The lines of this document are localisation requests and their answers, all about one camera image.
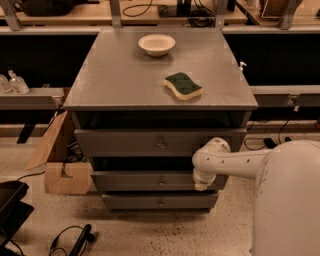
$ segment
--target drawer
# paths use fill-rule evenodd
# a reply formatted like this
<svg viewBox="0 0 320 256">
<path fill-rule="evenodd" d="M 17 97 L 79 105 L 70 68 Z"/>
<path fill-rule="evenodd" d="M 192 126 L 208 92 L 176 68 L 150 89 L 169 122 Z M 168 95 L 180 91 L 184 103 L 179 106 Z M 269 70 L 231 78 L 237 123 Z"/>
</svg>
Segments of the drawer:
<svg viewBox="0 0 320 256">
<path fill-rule="evenodd" d="M 194 190 L 192 171 L 96 171 L 91 175 L 98 191 Z M 223 189 L 227 176 L 217 175 L 209 190 Z"/>
<path fill-rule="evenodd" d="M 162 194 L 103 194 L 109 210 L 211 209 L 218 194 L 213 192 Z"/>
<path fill-rule="evenodd" d="M 228 135 L 236 131 L 76 130 L 75 135 L 87 157 L 192 156 L 210 138 L 220 136 L 230 142 Z"/>
</svg>

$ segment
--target cardboard box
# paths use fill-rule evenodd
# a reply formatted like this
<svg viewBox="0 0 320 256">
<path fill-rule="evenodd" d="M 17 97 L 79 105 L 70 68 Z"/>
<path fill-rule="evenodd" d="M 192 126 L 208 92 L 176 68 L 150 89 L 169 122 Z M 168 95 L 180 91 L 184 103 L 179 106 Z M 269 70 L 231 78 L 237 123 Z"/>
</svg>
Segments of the cardboard box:
<svg viewBox="0 0 320 256">
<path fill-rule="evenodd" d="M 76 141 L 74 130 L 67 111 L 56 116 L 26 166 L 28 170 L 45 164 L 46 193 L 81 195 L 92 185 L 90 163 L 67 163 L 67 146 Z"/>
</svg>

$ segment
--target green sponge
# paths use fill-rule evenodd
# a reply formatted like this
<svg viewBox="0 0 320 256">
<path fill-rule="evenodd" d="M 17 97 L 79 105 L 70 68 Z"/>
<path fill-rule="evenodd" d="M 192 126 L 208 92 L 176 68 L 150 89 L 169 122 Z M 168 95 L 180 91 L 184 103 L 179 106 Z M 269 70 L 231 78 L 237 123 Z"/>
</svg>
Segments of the green sponge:
<svg viewBox="0 0 320 256">
<path fill-rule="evenodd" d="M 164 85 L 168 86 L 176 97 L 183 101 L 202 94 L 202 87 L 195 84 L 189 76 L 182 72 L 166 77 Z"/>
</svg>

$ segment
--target white bowl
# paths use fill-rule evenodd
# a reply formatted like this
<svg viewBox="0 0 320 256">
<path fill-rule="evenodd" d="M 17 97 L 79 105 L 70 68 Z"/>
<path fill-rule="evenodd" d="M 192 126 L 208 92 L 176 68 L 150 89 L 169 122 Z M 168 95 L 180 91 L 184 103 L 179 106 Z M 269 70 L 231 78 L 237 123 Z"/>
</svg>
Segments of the white bowl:
<svg viewBox="0 0 320 256">
<path fill-rule="evenodd" d="M 139 46 L 154 57 L 160 57 L 168 53 L 174 47 L 176 41 L 167 35 L 153 34 L 142 37 Z"/>
</svg>

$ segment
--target plastic bottle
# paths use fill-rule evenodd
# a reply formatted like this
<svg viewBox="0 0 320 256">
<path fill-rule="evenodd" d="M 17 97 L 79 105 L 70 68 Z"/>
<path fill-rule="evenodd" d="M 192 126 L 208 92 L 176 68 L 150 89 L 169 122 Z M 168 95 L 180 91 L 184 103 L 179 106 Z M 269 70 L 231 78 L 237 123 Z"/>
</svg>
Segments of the plastic bottle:
<svg viewBox="0 0 320 256">
<path fill-rule="evenodd" d="M 12 70 L 9 70 L 8 73 L 11 77 L 9 83 L 15 93 L 26 94 L 29 92 L 29 87 L 26 85 L 22 77 L 17 76 Z"/>
<path fill-rule="evenodd" d="M 9 84 L 8 79 L 0 74 L 0 92 L 10 92 L 12 90 L 11 85 Z"/>
</svg>

